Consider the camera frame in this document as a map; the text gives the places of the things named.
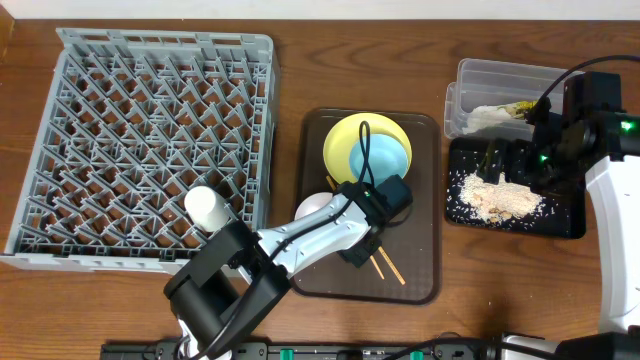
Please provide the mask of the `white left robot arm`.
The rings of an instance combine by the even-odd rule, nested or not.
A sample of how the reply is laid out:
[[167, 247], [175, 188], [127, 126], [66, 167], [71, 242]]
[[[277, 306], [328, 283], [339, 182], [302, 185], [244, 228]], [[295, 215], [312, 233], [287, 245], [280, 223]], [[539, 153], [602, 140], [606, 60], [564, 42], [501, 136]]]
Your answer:
[[223, 226], [164, 288], [184, 331], [177, 359], [216, 359], [248, 336], [290, 290], [291, 278], [333, 253], [361, 267], [399, 225], [413, 202], [398, 175], [374, 183], [340, 184], [319, 210], [289, 224], [252, 231], [241, 221]]

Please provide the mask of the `wooden chopstick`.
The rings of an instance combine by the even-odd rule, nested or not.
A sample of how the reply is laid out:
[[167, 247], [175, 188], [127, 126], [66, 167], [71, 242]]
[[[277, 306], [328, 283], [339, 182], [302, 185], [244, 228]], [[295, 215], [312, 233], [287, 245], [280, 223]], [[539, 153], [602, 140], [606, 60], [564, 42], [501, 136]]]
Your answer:
[[[335, 183], [333, 182], [332, 178], [331, 178], [329, 175], [327, 175], [327, 176], [325, 177], [325, 179], [326, 179], [327, 183], [329, 184], [329, 186], [331, 187], [332, 191], [333, 191], [333, 192], [335, 192], [337, 188], [336, 188], [336, 185], [335, 185]], [[371, 261], [371, 264], [374, 266], [374, 268], [375, 268], [375, 269], [376, 269], [376, 271], [378, 272], [378, 274], [379, 274], [380, 278], [381, 278], [382, 280], [385, 280], [384, 274], [383, 274], [382, 270], [380, 269], [380, 267], [379, 267], [379, 265], [378, 265], [378, 262], [376, 261], [375, 257], [374, 257], [373, 255], [371, 255], [371, 256], [369, 257], [369, 259], [370, 259], [370, 261]]]
[[389, 266], [389, 268], [391, 269], [391, 271], [393, 272], [393, 274], [395, 275], [399, 283], [402, 286], [406, 285], [406, 280], [404, 279], [404, 277], [402, 276], [398, 268], [395, 266], [394, 262], [391, 260], [391, 257], [387, 254], [383, 246], [380, 246], [378, 251], [380, 252], [381, 256], [383, 257], [383, 259], [385, 260], [385, 262], [387, 263], [387, 265]]

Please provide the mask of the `light blue bowl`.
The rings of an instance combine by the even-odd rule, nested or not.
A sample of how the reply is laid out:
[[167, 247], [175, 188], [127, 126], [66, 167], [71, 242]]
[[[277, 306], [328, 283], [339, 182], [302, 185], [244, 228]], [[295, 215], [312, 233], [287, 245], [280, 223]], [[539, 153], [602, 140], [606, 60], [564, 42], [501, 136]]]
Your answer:
[[[367, 137], [353, 146], [349, 155], [351, 173], [359, 178], [364, 164], [364, 149]], [[392, 175], [403, 178], [409, 170], [408, 155], [399, 141], [384, 134], [371, 136], [368, 164], [371, 171], [365, 171], [364, 182], [381, 184]]]

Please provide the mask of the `pile of rice scraps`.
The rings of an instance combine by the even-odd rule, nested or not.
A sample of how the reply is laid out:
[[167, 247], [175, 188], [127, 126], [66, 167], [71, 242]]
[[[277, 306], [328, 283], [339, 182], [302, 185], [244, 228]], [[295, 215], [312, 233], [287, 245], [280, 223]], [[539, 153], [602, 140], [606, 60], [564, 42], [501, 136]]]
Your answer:
[[445, 216], [450, 222], [531, 230], [560, 214], [556, 201], [534, 194], [524, 185], [507, 182], [503, 173], [497, 185], [484, 182], [476, 173], [479, 161], [479, 153], [473, 151], [454, 151], [449, 156]]

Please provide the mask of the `green yellow snack wrapper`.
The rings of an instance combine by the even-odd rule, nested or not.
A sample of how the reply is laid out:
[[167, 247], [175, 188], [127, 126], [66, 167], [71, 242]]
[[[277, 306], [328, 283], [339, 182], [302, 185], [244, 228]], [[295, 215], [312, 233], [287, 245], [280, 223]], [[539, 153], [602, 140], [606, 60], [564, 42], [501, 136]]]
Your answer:
[[535, 107], [536, 101], [519, 101], [503, 106], [505, 111], [514, 119], [523, 119]]

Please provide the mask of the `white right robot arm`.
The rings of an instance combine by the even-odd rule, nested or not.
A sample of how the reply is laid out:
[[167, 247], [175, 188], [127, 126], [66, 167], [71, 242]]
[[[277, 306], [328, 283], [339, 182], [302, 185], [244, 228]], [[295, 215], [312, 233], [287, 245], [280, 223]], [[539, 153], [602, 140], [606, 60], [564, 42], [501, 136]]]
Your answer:
[[639, 118], [625, 112], [617, 74], [569, 70], [563, 110], [541, 97], [526, 119], [530, 141], [496, 145], [508, 182], [565, 195], [583, 185], [595, 210], [602, 277], [595, 335], [552, 342], [506, 335], [502, 359], [636, 359], [639, 356]]

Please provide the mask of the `white cup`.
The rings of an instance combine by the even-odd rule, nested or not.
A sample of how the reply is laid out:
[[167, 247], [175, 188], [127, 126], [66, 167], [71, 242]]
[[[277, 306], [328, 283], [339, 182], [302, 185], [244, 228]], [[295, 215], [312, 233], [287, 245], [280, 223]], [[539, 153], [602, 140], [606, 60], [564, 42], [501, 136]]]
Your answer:
[[207, 186], [190, 189], [184, 198], [184, 205], [193, 223], [205, 232], [215, 233], [230, 220], [226, 200]]

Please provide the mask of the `white napkin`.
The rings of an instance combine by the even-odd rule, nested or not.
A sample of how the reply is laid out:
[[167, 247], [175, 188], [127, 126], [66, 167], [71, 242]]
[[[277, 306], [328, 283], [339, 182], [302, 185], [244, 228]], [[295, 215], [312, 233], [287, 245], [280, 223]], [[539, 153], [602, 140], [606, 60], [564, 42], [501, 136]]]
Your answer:
[[516, 110], [511, 105], [479, 106], [467, 117], [467, 122], [462, 128], [463, 134], [473, 134], [488, 127], [511, 120]]

